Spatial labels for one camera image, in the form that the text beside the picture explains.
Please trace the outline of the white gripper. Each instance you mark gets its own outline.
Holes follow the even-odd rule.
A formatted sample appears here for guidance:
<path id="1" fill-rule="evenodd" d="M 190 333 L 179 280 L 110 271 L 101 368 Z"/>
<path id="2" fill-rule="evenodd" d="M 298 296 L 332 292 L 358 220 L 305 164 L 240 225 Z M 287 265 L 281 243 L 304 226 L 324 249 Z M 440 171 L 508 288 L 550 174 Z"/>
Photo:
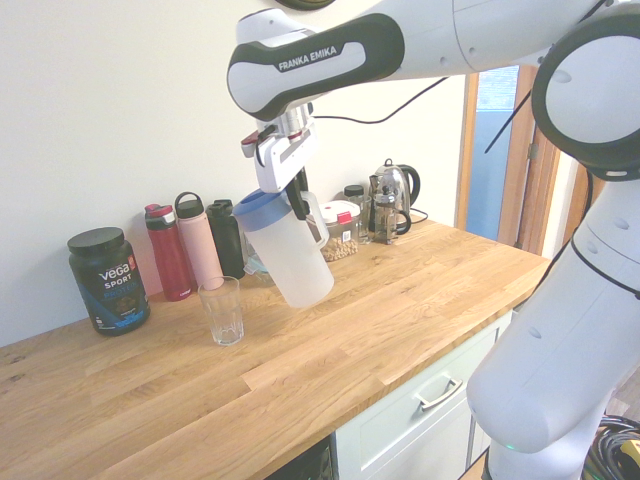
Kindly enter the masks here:
<path id="1" fill-rule="evenodd" d="M 259 187 L 267 193 L 282 192 L 287 197 L 298 220 L 306 220 L 306 201 L 302 193 L 308 190 L 306 163 L 317 152 L 319 141 L 313 119 L 294 139 L 285 135 L 276 124 L 259 122 L 261 132 L 271 128 L 254 152 L 254 165 Z M 292 180 L 298 174 L 298 180 Z"/>

